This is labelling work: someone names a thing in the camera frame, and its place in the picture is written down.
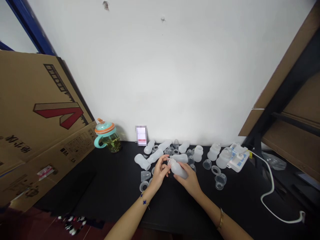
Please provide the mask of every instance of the plastic bag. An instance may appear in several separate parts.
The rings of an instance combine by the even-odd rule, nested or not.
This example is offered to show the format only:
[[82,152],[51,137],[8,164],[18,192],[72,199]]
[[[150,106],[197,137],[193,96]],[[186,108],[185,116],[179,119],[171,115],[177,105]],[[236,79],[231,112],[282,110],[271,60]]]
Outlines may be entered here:
[[267,161],[267,163],[269,164],[269,166],[271,168],[273,168],[274,170],[285,170],[287,163],[285,161],[283,161],[282,159],[269,154],[269,153],[265,153],[262,152],[263,158],[264,160]]

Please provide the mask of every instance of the white cord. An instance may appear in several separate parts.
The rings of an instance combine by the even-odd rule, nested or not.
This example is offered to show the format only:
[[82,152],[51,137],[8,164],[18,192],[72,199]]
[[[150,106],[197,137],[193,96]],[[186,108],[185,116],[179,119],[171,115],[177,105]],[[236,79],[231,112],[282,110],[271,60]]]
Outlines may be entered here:
[[[269,169],[272,187],[271,187],[271,190],[270,190],[269,192],[267,192],[267,193],[265,193],[265,194],[263,194],[263,195],[261,196],[260,200],[261,200],[262,204],[266,207],[266,209],[268,209],[269,212],[271,212],[271,210],[264,204],[264,202],[263,202],[263,200],[262,200],[265,196],[273,193],[273,191],[274,191],[274,182],[273,182],[273,176],[272,176],[272,172],[271,172],[270,166],[269,166],[269,164],[268,164],[263,158],[259,157],[259,156],[258,156],[257,154],[255,154],[254,152],[251,152],[251,153],[253,153],[255,156],[257,156],[257,157],[260,158],[262,161],[264,161],[264,162],[266,163],[268,169]],[[299,217],[297,220],[285,221],[285,220],[279,218],[279,217],[278,217],[277,215],[275,215],[273,212],[271,212],[271,213],[272,213],[272,215],[274,215],[276,218],[278,218],[280,221],[285,222],[285,223],[298,223],[298,222],[301,222],[301,221],[304,222],[304,218],[305,218],[305,215],[306,215],[306,213],[305,213],[304,211],[300,211],[300,217]]]

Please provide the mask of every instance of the sticker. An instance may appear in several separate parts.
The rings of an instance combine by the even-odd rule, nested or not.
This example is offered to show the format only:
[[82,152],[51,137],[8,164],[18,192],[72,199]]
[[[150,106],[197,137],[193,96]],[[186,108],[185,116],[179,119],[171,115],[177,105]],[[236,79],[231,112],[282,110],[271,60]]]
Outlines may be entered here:
[[37,173],[37,175],[39,176],[39,181],[41,181],[42,179],[44,179],[45,177],[49,176],[51,173],[53,173],[53,167],[52,166],[47,166],[44,169],[42,169],[40,172]]

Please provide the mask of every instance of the floor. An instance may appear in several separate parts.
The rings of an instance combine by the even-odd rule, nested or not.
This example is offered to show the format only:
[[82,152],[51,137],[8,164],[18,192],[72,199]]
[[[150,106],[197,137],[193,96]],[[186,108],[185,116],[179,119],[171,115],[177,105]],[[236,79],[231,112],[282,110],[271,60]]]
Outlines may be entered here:
[[[0,238],[6,240],[103,240],[114,224],[105,223],[103,229],[85,225],[75,236],[71,236],[61,220],[50,217],[50,213],[31,208],[21,214],[13,210],[0,213]],[[142,229],[137,229],[132,240],[142,239]]]

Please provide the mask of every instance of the white wall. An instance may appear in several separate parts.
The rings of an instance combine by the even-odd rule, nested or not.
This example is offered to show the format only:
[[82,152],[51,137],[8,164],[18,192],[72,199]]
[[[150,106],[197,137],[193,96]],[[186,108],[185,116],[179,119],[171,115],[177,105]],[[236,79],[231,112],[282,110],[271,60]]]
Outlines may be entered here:
[[38,52],[6,0],[0,0],[0,41],[17,52]]
[[314,0],[28,0],[95,118],[230,144]]

